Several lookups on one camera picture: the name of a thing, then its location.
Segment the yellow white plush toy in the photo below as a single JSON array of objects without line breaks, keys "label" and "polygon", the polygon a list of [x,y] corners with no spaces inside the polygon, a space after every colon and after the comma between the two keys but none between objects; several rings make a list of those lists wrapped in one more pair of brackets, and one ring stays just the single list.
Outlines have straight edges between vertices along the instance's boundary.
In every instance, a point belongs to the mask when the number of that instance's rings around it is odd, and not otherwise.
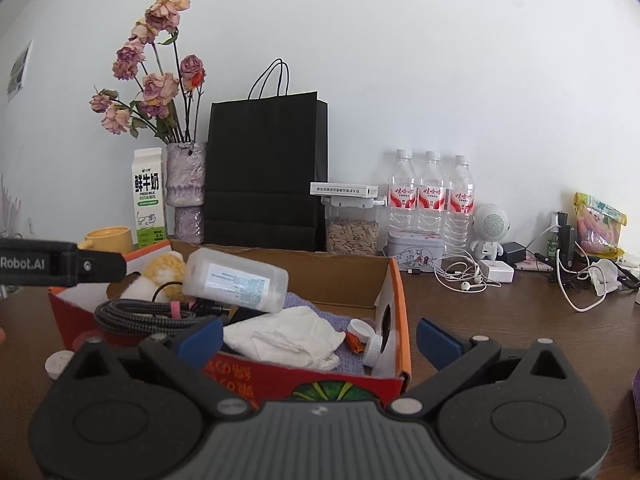
[{"label": "yellow white plush toy", "polygon": [[165,252],[149,262],[142,273],[120,295],[122,299],[168,304],[182,301],[186,263],[178,252]]}]

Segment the decorated metal tin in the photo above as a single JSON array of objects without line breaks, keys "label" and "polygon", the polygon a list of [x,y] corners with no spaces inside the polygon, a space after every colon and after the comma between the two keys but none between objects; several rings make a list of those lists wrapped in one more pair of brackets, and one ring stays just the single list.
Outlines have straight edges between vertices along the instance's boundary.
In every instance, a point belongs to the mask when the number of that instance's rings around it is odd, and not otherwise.
[{"label": "decorated metal tin", "polygon": [[432,273],[445,251],[444,241],[421,231],[390,231],[384,254],[396,261],[401,271]]}]

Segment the black paper shopping bag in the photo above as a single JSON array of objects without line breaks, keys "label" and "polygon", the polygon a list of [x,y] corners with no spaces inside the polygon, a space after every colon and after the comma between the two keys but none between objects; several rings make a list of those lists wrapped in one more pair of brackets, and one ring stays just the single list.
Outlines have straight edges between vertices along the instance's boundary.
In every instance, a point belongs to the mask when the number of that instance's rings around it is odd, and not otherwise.
[{"label": "black paper shopping bag", "polygon": [[328,106],[288,91],[274,60],[245,99],[210,110],[203,206],[207,244],[322,252],[326,220],[314,182],[328,178]]}]

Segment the dried pink rose bouquet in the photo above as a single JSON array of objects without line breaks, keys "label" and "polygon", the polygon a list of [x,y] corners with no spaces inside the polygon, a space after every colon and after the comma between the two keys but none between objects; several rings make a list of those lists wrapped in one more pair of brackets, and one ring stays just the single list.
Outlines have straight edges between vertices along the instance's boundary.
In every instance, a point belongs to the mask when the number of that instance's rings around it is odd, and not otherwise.
[{"label": "dried pink rose bouquet", "polygon": [[178,49],[181,15],[190,7],[191,0],[155,0],[136,21],[111,67],[136,93],[125,99],[114,89],[96,89],[89,101],[103,129],[134,138],[149,130],[166,145],[196,141],[206,69],[197,55]]}]

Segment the white green milk carton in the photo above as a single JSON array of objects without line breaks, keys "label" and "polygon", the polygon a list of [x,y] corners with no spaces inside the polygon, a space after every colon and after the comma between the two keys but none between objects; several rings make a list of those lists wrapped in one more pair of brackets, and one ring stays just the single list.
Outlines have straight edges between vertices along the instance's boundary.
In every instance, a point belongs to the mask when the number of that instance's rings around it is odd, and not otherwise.
[{"label": "white green milk carton", "polygon": [[162,149],[135,150],[131,175],[134,220],[136,220],[134,230],[138,246],[143,248],[167,238]]}]

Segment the white tissue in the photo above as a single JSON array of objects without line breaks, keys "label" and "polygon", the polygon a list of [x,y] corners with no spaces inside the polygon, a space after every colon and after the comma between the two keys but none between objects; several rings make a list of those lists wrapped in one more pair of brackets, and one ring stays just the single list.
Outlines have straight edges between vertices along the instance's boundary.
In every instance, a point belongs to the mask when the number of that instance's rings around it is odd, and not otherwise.
[{"label": "white tissue", "polygon": [[323,370],[340,365],[345,333],[310,307],[298,306],[227,325],[224,344],[254,362]]}]

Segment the black zip pouch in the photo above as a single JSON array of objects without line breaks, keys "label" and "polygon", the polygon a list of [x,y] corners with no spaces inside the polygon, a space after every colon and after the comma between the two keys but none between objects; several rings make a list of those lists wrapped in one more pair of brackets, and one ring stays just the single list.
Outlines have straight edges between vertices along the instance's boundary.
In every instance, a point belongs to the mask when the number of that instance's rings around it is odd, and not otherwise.
[{"label": "black zip pouch", "polygon": [[258,318],[258,316],[265,315],[265,312],[232,306],[228,308],[222,309],[222,320],[224,321],[224,325],[236,324],[243,321],[248,321],[251,318]]}]

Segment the water bottle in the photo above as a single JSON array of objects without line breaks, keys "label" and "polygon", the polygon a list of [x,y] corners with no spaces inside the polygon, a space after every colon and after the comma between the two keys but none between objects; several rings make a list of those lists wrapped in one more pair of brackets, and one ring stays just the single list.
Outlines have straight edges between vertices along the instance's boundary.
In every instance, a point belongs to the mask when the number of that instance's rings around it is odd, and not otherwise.
[{"label": "water bottle", "polygon": [[446,209],[445,183],[439,152],[427,151],[418,186],[418,229],[431,234],[442,232],[442,217]]},{"label": "water bottle", "polygon": [[470,225],[475,206],[475,183],[470,159],[456,156],[447,195],[444,241],[449,255],[461,254],[468,244]]},{"label": "water bottle", "polygon": [[418,191],[410,150],[400,148],[396,151],[396,162],[388,178],[387,201],[390,207],[390,230],[411,230]]}]

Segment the yellow ceramic mug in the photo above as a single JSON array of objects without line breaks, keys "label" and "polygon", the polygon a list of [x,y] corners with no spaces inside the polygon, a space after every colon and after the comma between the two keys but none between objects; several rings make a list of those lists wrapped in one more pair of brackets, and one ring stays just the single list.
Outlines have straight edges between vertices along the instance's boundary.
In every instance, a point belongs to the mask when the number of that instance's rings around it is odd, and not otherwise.
[{"label": "yellow ceramic mug", "polygon": [[108,226],[93,230],[78,244],[80,250],[119,252],[128,255],[134,251],[131,230],[128,226]]}]

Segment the white face mask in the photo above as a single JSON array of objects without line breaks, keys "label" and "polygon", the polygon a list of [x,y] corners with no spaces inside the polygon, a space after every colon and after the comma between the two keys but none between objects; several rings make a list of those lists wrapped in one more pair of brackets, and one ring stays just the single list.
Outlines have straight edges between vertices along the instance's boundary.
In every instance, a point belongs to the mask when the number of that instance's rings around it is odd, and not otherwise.
[{"label": "white face mask", "polygon": [[620,288],[618,269],[615,263],[608,259],[600,259],[588,266],[591,284],[598,297],[604,297]]}]

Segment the orange candy wrapper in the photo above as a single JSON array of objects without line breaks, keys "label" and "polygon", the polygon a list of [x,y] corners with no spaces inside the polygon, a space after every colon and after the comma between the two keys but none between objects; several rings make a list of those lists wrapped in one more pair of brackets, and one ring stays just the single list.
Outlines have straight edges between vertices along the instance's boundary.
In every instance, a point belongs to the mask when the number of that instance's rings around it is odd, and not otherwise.
[{"label": "orange candy wrapper", "polygon": [[366,348],[366,345],[357,335],[349,332],[345,333],[345,344],[348,350],[353,354],[356,354],[356,356],[363,354],[364,349]]}]

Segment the translucent plastic bottle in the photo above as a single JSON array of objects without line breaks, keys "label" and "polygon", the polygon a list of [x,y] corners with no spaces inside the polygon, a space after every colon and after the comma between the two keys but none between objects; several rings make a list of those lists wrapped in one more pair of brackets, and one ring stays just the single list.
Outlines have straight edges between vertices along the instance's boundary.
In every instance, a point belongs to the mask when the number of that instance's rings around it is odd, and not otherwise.
[{"label": "translucent plastic bottle", "polygon": [[182,292],[229,306],[277,313],[288,293],[288,271],[269,263],[198,248],[186,260]]}]

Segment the white bottle cap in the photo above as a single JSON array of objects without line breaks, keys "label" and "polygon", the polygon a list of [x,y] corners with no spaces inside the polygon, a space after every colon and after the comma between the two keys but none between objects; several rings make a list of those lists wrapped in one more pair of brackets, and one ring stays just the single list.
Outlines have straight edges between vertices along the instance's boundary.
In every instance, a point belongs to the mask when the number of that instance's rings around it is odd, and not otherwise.
[{"label": "white bottle cap", "polygon": [[347,333],[355,336],[362,344],[367,344],[375,335],[375,329],[360,318],[352,318],[347,325]]}]

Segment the white charger block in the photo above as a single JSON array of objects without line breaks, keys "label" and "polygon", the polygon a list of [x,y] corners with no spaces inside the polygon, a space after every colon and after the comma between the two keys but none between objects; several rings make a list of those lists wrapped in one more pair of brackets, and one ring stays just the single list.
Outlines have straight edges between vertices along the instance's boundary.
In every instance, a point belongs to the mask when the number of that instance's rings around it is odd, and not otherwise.
[{"label": "white charger block", "polygon": [[503,261],[480,260],[478,266],[488,282],[496,284],[511,284],[513,282],[514,269]]}]

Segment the middle water bottle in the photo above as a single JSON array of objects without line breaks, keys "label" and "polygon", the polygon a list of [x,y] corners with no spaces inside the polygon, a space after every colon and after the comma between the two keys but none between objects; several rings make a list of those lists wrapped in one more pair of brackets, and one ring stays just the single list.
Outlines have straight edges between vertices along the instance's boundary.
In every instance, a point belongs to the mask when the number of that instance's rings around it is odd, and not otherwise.
[{"label": "middle water bottle", "polygon": [[431,234],[442,232],[442,217],[446,209],[445,183],[439,152],[427,151],[418,186],[418,229]]}]

